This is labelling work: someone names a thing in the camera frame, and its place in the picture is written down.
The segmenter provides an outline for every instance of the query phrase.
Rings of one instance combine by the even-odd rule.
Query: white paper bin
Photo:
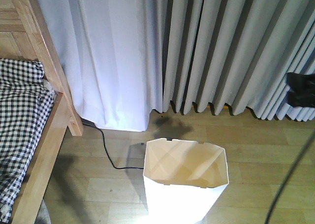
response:
[[[152,220],[196,223],[228,185],[225,149],[178,139],[148,141],[143,179]]]

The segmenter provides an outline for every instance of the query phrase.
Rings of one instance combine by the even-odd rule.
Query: black wire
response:
[[[310,146],[312,145],[312,143],[314,142],[314,139],[315,139],[315,131],[313,132],[313,134],[310,136],[309,140],[306,142],[306,144],[302,147],[299,155],[296,157],[294,163],[292,164],[289,172],[287,173],[285,179],[283,180],[280,188],[278,189],[278,192],[274,198],[274,200],[272,201],[272,204],[270,205],[269,207],[269,210],[268,210],[268,214],[266,216],[266,219],[265,219],[265,224],[268,224],[269,223],[269,220],[271,218],[271,215],[277,205],[277,202],[278,202],[278,199],[280,198],[282,192],[284,191],[285,189],[285,186],[287,185],[288,181],[290,180],[293,172],[295,171],[297,165],[299,164],[299,162],[301,161],[301,159],[303,158],[303,156],[305,155],[305,153],[307,152],[307,150],[310,148]]]
[[[103,137],[103,145],[104,145],[104,149],[105,149],[105,152],[107,154],[107,157],[110,161],[110,163],[112,164],[112,166],[117,169],[117,170],[123,170],[123,169],[138,169],[138,170],[143,170],[143,167],[134,167],[134,166],[125,166],[125,167],[116,167],[112,161],[112,159],[110,158],[109,154],[108,154],[108,151],[107,151],[107,148],[106,148],[106,143],[105,143],[105,136],[104,136],[104,132],[100,129],[100,128],[97,128],[96,126],[93,126],[93,125],[90,125],[90,124],[86,124],[86,123],[83,123],[83,125],[87,126],[87,127],[92,127],[92,128],[95,128],[97,130],[99,130],[101,133],[102,133],[102,137]]]

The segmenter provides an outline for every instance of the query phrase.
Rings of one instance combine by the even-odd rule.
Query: bedding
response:
[[[0,59],[0,222],[12,205],[54,102],[39,62]]]

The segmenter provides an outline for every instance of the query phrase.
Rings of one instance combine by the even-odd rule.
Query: black object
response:
[[[97,128],[96,126],[94,125],[91,125],[91,124],[88,124],[88,123],[85,123],[83,122],[83,125],[87,126],[87,127],[92,127],[94,129],[97,129],[101,132],[102,134],[102,137],[103,137],[103,145],[104,145],[104,149],[105,149],[105,152],[107,154],[107,157],[110,161],[110,163],[112,164],[113,168],[117,169],[117,170],[123,170],[123,169],[138,169],[138,170],[143,170],[144,168],[143,167],[134,167],[134,166],[125,166],[125,167],[116,167],[111,159],[111,157],[109,156],[108,154],[108,151],[107,151],[107,148],[106,148],[106,143],[105,143],[105,136],[104,136],[104,132],[100,129],[100,128]]]
[[[292,107],[315,107],[315,74],[303,75],[289,72],[286,82],[293,90],[287,94]]]

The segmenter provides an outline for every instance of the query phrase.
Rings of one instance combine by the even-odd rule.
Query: wooden bed frame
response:
[[[83,126],[37,0],[0,0],[0,58],[40,61],[58,91],[12,214],[13,224],[33,224],[67,126],[80,136]]]

